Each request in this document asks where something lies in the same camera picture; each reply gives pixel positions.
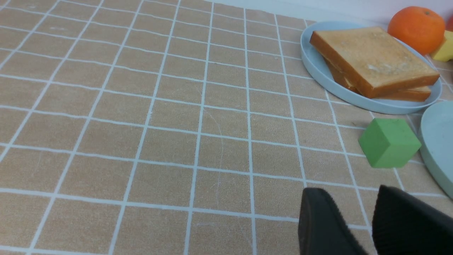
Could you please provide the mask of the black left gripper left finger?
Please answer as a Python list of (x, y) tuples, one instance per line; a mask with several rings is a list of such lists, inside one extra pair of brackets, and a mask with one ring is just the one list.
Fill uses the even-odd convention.
[(333, 198), (322, 188), (303, 190), (298, 238), (301, 255), (367, 255)]

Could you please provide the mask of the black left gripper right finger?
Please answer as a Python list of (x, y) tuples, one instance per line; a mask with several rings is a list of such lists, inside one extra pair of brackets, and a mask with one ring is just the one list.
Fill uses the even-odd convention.
[(453, 220), (401, 189), (381, 185), (372, 239), (379, 255), (451, 255)]

